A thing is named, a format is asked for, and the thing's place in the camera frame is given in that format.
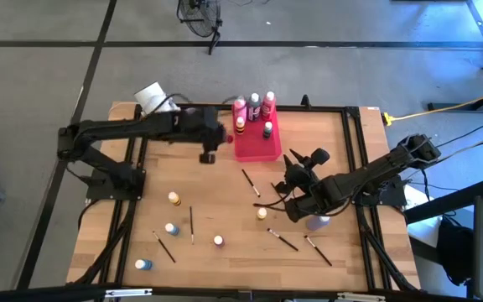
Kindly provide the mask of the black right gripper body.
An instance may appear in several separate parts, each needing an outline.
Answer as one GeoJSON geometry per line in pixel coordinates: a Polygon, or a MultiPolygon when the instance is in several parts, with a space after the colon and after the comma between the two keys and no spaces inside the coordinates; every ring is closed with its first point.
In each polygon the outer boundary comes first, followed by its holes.
{"type": "Polygon", "coordinates": [[[311,168],[306,169],[300,164],[296,165],[296,172],[292,176],[284,176],[284,180],[275,185],[275,191],[279,194],[292,193],[296,188],[301,189],[304,193],[309,191],[309,187],[319,181],[318,176],[313,171],[313,167],[317,165],[311,161],[311,168]]]}

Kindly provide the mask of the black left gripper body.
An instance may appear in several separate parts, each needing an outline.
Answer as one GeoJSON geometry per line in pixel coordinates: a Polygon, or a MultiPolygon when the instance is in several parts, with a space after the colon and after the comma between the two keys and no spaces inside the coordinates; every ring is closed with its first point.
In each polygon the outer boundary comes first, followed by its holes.
{"type": "Polygon", "coordinates": [[[198,117],[200,140],[204,147],[218,147],[227,142],[227,132],[218,120],[218,111],[214,107],[197,107],[195,115],[198,117]]]}

